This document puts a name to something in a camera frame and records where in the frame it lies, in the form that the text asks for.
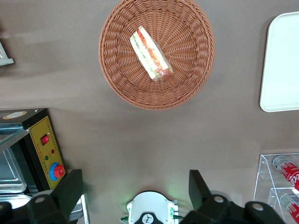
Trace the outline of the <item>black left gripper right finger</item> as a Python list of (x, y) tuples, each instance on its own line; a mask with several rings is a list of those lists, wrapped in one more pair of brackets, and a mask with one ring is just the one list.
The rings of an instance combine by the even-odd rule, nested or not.
[(193, 210), (182, 224), (283, 224), (284, 220), (269, 205), (249, 201), (240, 207), (225, 196), (212, 194), (197, 170), (189, 171), (189, 198)]

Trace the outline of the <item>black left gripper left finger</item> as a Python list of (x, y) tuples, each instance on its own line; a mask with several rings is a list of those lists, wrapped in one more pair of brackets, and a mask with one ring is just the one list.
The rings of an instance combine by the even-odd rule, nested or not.
[(81, 169), (72, 170), (51, 192), (39, 192), (17, 209), (11, 203), (0, 203), (2, 224), (67, 224), (75, 205), (83, 194)]

